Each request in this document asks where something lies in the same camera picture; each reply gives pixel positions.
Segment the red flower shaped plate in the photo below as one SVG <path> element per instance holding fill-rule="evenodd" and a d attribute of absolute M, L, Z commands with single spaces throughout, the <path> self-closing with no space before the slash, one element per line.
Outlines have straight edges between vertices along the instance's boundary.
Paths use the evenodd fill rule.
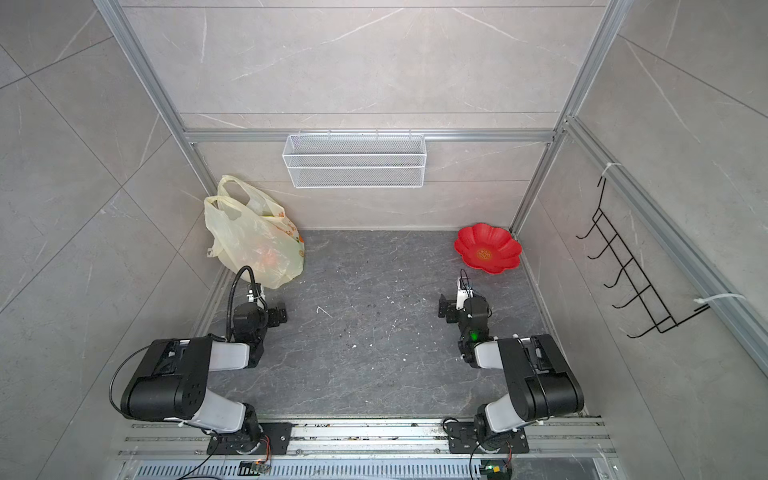
<path fill-rule="evenodd" d="M 493 275 L 515 269 L 521 263 L 520 243 L 508 230 L 486 223 L 462 228 L 454 249 L 468 267 Z"/>

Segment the yellow plastic bag fruit print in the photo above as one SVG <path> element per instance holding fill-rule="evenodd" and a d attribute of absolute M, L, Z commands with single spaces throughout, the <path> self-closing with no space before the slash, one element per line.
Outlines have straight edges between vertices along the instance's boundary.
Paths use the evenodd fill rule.
<path fill-rule="evenodd" d="M 268 289 L 302 274 L 304 240 L 285 209 L 261 190 L 224 175 L 217 194 L 204 199 L 204 218 L 213 236 L 207 256 L 232 272 L 248 265 L 256 281 Z"/>

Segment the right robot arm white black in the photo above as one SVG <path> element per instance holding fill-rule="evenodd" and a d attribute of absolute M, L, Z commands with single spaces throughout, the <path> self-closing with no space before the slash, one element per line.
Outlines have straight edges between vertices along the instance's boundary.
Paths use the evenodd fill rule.
<path fill-rule="evenodd" d="M 493 336 L 490 305 L 471 291 L 458 293 L 454 301 L 441 296 L 438 316 L 458 326 L 458 349 L 467 364 L 504 375 L 507 393 L 475 415 L 477 440 L 499 442 L 531 423 L 583 409 L 582 388 L 551 335 Z"/>

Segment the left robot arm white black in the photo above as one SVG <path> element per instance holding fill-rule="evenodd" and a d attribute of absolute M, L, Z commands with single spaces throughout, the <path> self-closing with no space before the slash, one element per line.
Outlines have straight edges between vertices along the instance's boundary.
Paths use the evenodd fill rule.
<path fill-rule="evenodd" d="M 253 449 L 264 437 L 255 408 L 210 390 L 209 374 L 255 368 L 268 330 L 286 322 L 282 303 L 244 303 L 228 319 L 225 337 L 155 340 L 139 350 L 141 361 L 120 401 L 111 405 L 128 420 L 182 423 L 206 432 L 219 445 Z"/>

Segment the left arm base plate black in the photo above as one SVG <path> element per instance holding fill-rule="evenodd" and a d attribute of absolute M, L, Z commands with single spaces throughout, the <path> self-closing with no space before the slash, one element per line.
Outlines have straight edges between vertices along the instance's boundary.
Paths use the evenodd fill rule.
<path fill-rule="evenodd" d="M 285 455 L 293 424 L 288 422 L 262 423 L 254 431 L 246 428 L 238 432 L 215 434 L 206 449 L 207 455 Z"/>

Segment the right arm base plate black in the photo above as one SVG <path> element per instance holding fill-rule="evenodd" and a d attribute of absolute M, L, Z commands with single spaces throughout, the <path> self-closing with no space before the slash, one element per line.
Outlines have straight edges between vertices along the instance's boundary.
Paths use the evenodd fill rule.
<path fill-rule="evenodd" d="M 504 433 L 481 433 L 473 422 L 447 418 L 441 423 L 451 454 L 497 453 L 525 454 L 530 452 L 523 429 Z"/>

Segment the aluminium mounting rail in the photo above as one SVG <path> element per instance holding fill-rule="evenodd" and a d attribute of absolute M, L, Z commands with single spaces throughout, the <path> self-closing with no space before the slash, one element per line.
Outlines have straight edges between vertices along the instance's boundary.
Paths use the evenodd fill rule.
<path fill-rule="evenodd" d="M 622 479 L 602 419 L 565 417 L 477 445 L 468 419 L 266 418 L 251 455 L 208 453 L 196 429 L 130 423 L 107 479 Z"/>

